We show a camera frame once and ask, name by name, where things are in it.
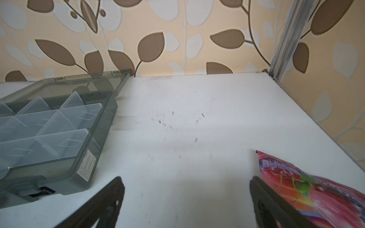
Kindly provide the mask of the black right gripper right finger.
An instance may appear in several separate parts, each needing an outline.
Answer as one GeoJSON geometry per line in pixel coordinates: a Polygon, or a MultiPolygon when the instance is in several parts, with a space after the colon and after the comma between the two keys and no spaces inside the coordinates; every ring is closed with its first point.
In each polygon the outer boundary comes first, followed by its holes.
{"type": "Polygon", "coordinates": [[[260,177],[250,180],[250,194],[259,228],[315,228],[316,225],[295,210],[260,177]]]}

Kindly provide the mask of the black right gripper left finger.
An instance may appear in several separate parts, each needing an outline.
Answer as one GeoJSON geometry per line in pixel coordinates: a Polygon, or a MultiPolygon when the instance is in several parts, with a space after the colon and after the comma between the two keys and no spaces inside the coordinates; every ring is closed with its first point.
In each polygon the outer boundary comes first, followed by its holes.
{"type": "Polygon", "coordinates": [[[56,227],[114,228],[122,207],[124,194],[125,186],[121,177],[115,177],[96,195],[56,227]]]}

